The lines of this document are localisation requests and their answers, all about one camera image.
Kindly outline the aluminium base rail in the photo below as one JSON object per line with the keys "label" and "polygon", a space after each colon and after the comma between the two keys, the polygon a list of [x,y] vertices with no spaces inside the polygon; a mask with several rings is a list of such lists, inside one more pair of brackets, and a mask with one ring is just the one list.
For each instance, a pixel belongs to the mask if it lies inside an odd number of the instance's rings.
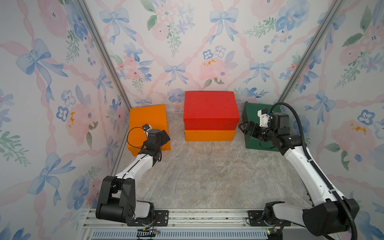
{"label": "aluminium base rail", "polygon": [[277,232],[283,223],[267,225],[261,209],[161,209],[158,222],[144,230],[99,220],[95,212],[89,212],[80,240],[267,240],[267,230]]}

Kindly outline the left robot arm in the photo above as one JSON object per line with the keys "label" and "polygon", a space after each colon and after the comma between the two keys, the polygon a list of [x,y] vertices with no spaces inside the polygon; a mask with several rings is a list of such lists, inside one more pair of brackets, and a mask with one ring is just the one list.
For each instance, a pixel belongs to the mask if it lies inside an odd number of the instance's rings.
{"label": "left robot arm", "polygon": [[170,141],[165,130],[141,127],[147,139],[140,147],[135,160],[115,176],[106,176],[101,185],[96,218],[127,224],[152,227],[157,217],[151,202],[138,201],[136,183],[157,162],[162,160],[162,147]]}

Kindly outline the right corner aluminium post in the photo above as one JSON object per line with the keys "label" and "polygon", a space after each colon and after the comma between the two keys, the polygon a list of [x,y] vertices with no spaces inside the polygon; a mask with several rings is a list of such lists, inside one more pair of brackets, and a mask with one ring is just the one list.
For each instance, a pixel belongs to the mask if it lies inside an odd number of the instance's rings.
{"label": "right corner aluminium post", "polygon": [[288,84],[286,85],[282,94],[280,95],[278,102],[283,102],[288,97],[294,85],[296,84],[296,82],[299,80],[300,76],[304,72],[307,64],[310,62],[313,55],[316,53],[320,42],[326,36],[326,33],[328,32],[332,23],[338,16],[344,3],[345,1],[343,0],[336,0],[331,2],[331,5],[324,16],[322,23],[319,25],[317,31],[314,34],[313,40],[310,42],[306,51],[304,52],[302,59],[298,64],[297,69],[293,72],[292,77],[288,81]]}

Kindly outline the orange shoebox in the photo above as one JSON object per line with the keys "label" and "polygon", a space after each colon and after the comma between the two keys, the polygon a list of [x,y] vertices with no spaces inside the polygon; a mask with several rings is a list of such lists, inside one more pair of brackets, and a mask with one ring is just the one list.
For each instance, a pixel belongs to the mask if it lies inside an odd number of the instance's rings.
{"label": "orange shoebox", "polygon": [[187,142],[232,141],[235,134],[235,130],[185,130]]}
{"label": "orange shoebox", "polygon": [[149,124],[153,129],[165,130],[168,134],[169,128],[165,105],[141,107],[131,110],[128,142],[133,146],[127,145],[127,148],[134,157],[138,155],[140,147],[147,139],[145,132],[141,129],[145,124]]}

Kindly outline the corner aluminium post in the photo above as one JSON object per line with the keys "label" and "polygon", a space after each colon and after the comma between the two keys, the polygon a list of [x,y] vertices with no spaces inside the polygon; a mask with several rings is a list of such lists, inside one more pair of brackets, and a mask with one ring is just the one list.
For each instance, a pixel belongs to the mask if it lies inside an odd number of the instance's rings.
{"label": "corner aluminium post", "polygon": [[338,16],[344,3],[345,1],[343,0],[336,0],[331,2],[331,5],[324,16],[322,23],[319,25],[317,31],[314,34],[313,40],[310,42],[306,51],[304,52],[302,59],[298,64],[297,69],[293,72],[292,77],[288,81],[288,84],[286,85],[282,94],[280,95],[278,102],[283,102],[288,97],[294,85],[296,84],[296,82],[299,80],[300,76],[304,72],[307,64],[310,62],[313,55],[316,53],[320,42],[326,36],[326,33],[328,32],[332,23]]}
{"label": "corner aluminium post", "polygon": [[92,14],[88,8],[86,1],[74,0],[74,2],[75,2],[75,5],[80,12],[80,15],[82,16],[82,18],[85,21],[86,27],[89,29],[90,34],[95,41],[95,45],[98,49],[98,52],[100,53],[101,58],[104,61],[105,66],[106,66],[109,74],[112,77],[113,83],[116,85],[116,87],[118,89],[118,93],[122,96],[122,100],[124,102],[124,105],[127,107],[128,112],[130,112],[132,106],[131,106],[129,99],[128,99],[128,96],[124,90],[124,86],[117,75],[117,71],[113,67],[112,60],[108,54],[107,48],[103,42],[102,36],[101,36],[97,26],[96,26],[96,23],[92,17]]}

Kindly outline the red shoebox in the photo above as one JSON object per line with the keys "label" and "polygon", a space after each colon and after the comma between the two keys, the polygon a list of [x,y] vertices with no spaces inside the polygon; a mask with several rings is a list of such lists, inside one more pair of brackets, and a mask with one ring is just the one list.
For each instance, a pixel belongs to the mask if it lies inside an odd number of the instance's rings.
{"label": "red shoebox", "polygon": [[184,125],[190,131],[233,131],[240,121],[234,92],[185,92]]}

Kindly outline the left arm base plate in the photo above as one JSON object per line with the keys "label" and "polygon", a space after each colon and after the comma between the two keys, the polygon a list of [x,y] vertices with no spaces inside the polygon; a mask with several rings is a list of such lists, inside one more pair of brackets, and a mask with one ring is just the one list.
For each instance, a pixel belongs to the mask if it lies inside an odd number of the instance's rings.
{"label": "left arm base plate", "polygon": [[169,222],[168,210],[154,210],[149,213],[145,218],[137,218],[127,223],[129,227],[149,228],[155,227],[167,227]]}

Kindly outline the left corner aluminium post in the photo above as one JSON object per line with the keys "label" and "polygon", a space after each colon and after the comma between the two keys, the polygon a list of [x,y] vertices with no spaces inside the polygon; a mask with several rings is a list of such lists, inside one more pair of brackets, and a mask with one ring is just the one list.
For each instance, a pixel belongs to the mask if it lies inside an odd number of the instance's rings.
{"label": "left corner aluminium post", "polygon": [[116,87],[118,89],[118,93],[122,96],[122,100],[124,102],[124,105],[127,107],[128,112],[130,112],[132,106],[131,106],[129,99],[128,99],[128,96],[124,90],[124,86],[117,75],[117,71],[113,67],[112,60],[108,54],[107,48],[103,42],[102,36],[101,36],[97,26],[96,26],[96,23],[92,17],[92,14],[88,8],[86,1],[74,0],[74,2],[75,2],[75,5],[80,12],[80,15],[82,16],[82,18],[85,21],[86,27],[89,29],[90,34],[95,41],[95,45],[98,49],[98,52],[100,53],[101,58],[104,61],[105,66],[106,66],[109,74],[112,77],[113,83],[116,85]]}

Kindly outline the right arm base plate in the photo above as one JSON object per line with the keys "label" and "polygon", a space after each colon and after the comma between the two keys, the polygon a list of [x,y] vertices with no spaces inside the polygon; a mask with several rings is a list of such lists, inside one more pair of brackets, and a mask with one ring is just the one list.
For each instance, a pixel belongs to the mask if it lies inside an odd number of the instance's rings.
{"label": "right arm base plate", "polygon": [[279,220],[273,213],[264,210],[249,210],[247,211],[247,223],[251,227],[280,227],[285,220]]}

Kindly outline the green shoebox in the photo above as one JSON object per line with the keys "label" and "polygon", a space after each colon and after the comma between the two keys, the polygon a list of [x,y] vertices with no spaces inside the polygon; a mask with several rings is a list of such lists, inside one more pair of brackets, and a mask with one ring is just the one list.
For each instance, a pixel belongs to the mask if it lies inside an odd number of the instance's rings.
{"label": "green shoebox", "polygon": [[[268,109],[270,111],[271,107],[271,105],[246,103],[242,113],[243,123],[252,121],[254,126],[259,125],[258,110]],[[270,112],[270,117],[269,141],[259,141],[254,137],[244,135],[247,149],[280,152],[284,155],[288,149],[301,145],[300,137],[291,134],[289,115],[282,113],[280,108],[276,107],[274,112]]]}

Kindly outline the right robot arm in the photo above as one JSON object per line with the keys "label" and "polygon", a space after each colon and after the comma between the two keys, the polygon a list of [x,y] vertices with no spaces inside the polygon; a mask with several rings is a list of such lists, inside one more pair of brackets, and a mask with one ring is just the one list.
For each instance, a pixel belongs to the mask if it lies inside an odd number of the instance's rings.
{"label": "right robot arm", "polygon": [[305,227],[314,236],[330,239],[331,234],[351,231],[351,239],[358,238],[355,218],[360,210],[354,199],[347,199],[327,178],[313,160],[302,135],[292,135],[289,115],[260,111],[259,123],[239,124],[246,136],[272,143],[295,168],[312,202],[309,209],[288,205],[282,201],[266,204],[260,218],[269,226],[280,225],[279,230],[268,230],[268,235],[280,236],[285,226]]}

